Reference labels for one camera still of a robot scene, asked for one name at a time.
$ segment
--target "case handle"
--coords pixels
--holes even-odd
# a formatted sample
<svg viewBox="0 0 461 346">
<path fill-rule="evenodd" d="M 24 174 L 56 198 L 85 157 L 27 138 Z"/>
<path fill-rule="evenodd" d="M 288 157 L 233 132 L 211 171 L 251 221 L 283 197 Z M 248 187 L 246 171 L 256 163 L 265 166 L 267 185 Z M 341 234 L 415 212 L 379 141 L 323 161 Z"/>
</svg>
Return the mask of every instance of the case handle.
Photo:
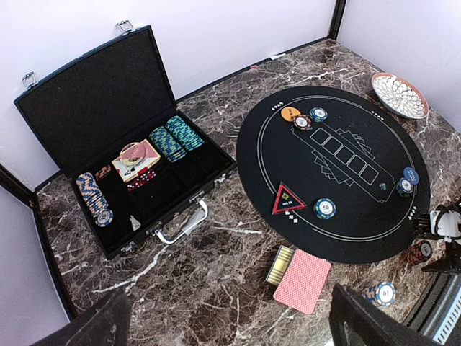
<svg viewBox="0 0 461 346">
<path fill-rule="evenodd" d="M 156 229 L 156 235 L 162 243 L 171 245 L 176 243 L 183 236 L 189 236 L 192 231 L 194 231 L 199 226 L 199 224 L 201 224 L 208 217 L 207 203 L 205 203 L 204 200 L 198 200 L 197 204 L 201 208 L 195 211 L 194 215 L 192 215 L 192 217 L 189 219 L 189 222 L 187 222 L 186 226 L 184 226 L 173 239 L 166 238 L 162 229 Z"/>
</svg>

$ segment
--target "poker chip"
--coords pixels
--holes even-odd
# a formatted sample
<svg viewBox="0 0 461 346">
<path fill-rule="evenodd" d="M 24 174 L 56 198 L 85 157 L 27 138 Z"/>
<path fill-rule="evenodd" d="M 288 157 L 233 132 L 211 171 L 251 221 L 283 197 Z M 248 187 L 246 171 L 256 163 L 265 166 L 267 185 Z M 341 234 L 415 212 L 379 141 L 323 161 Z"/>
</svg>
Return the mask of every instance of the poker chip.
<svg viewBox="0 0 461 346">
<path fill-rule="evenodd" d="M 149 138 L 170 162 L 176 162 L 187 155 L 184 148 L 163 126 L 152 131 Z"/>
<path fill-rule="evenodd" d="M 282 110 L 280 111 L 280 115 L 282 116 L 284 120 L 292 123 L 293 118 L 296 115 L 301 115 L 301 112 L 294 107 L 285 107 L 285 108 L 282 108 Z"/>
<path fill-rule="evenodd" d="M 328 117 L 328 113 L 323 108 L 314 107 L 309 111 L 309 116 L 315 123 L 321 123 Z"/>
<path fill-rule="evenodd" d="M 187 151 L 192 151 L 205 142 L 178 115 L 168 120 L 165 128 Z"/>
<path fill-rule="evenodd" d="M 307 130 L 308 128 L 310 128 L 310 119 L 308 117 L 306 117 L 305 115 L 302 115 L 302 114 L 301 115 L 296 115 L 293 118 L 293 123 L 300 130 Z"/>
<path fill-rule="evenodd" d="M 112 220 L 114 219 L 114 213 L 110 209 L 105 209 L 101 213 L 98 214 L 96 217 L 95 223 L 99 227 L 106 227 L 110 225 Z"/>
<path fill-rule="evenodd" d="M 413 168 L 406 167 L 403 170 L 403 177 L 407 179 L 412 185 L 417 185 L 419 183 L 419 175 Z"/>
<path fill-rule="evenodd" d="M 321 198 L 314 205 L 314 213 L 321 220 L 328 220 L 335 216 L 336 206 L 329 198 Z"/>
<path fill-rule="evenodd" d="M 379 285 L 365 288 L 362 296 L 374 306 L 389 306 L 395 303 L 395 287 L 392 283 L 383 281 Z"/>
<path fill-rule="evenodd" d="M 408 197 L 413 192 L 413 185 L 405 178 L 402 178 L 397 183 L 397 192 L 402 197 Z"/>
<path fill-rule="evenodd" d="M 108 209 L 109 203 L 102 195 L 91 173 L 80 174 L 76 179 L 76 184 L 93 218 L 97 218 L 101 212 Z"/>
<path fill-rule="evenodd" d="M 97 173 L 96 173 L 96 180 L 101 180 L 104 178 L 106 175 L 108 175 L 112 171 L 112 168 L 110 168 L 110 165 L 108 164 L 105 167 L 102 167 Z"/>
<path fill-rule="evenodd" d="M 414 244 L 403 254 L 403 260 L 409 267 L 428 261 L 432 256 L 432 247 L 427 240 Z"/>
</svg>

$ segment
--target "white patterned plate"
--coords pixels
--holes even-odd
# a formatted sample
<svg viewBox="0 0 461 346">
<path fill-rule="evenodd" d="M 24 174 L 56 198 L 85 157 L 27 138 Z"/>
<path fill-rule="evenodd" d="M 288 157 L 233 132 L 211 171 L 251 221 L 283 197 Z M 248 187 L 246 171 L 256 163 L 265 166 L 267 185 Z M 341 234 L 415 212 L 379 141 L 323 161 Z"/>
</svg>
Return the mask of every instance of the white patterned plate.
<svg viewBox="0 0 461 346">
<path fill-rule="evenodd" d="M 372 77 L 372 85 L 381 102 L 395 114 L 417 120 L 429 114 L 422 93 L 402 78 L 381 72 Z"/>
</svg>

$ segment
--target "playing card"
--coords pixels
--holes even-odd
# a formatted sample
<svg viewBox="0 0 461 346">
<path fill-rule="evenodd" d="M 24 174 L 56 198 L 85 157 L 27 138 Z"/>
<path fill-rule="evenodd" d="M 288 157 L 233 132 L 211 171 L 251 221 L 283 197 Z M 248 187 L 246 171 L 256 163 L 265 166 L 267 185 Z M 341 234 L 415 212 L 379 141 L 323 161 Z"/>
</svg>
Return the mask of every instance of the playing card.
<svg viewBox="0 0 461 346">
<path fill-rule="evenodd" d="M 296 250 L 274 299 L 304 314 L 312 314 L 331 264 L 302 250 Z"/>
</svg>

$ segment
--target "brown marble surface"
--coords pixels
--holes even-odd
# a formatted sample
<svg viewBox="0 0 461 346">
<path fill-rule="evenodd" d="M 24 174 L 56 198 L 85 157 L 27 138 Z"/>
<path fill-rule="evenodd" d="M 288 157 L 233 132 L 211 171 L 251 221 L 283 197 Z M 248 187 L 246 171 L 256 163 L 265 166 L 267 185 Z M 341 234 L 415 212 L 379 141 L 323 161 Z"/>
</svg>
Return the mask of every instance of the brown marble surface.
<svg viewBox="0 0 461 346">
<path fill-rule="evenodd" d="M 288 87 L 322 85 L 372 100 L 371 76 L 379 69 L 332 40 L 300 49 L 227 79 L 179 108 L 235 158 L 238 129 L 261 99 Z M 460 135 L 433 110 L 426 120 L 398 118 L 426 161 L 432 205 L 456 196 L 461 171 Z M 360 290 L 394 282 L 396 304 L 384 310 L 403 321 L 430 274 L 407 268 L 400 257 L 373 265 L 333 263 L 315 313 L 303 315 L 274 301 L 264 282 L 280 244 L 287 242 L 261 219 L 238 175 L 207 197 L 211 215 L 178 244 L 149 239 L 136 253 L 105 259 L 64 176 L 38 192 L 42 216 L 64 283 L 79 313 L 104 292 L 123 287 L 133 317 L 130 345 L 324 345 L 335 283 Z M 175 232 L 194 211 L 177 216 Z M 436 258 L 441 244 L 433 243 Z"/>
</svg>

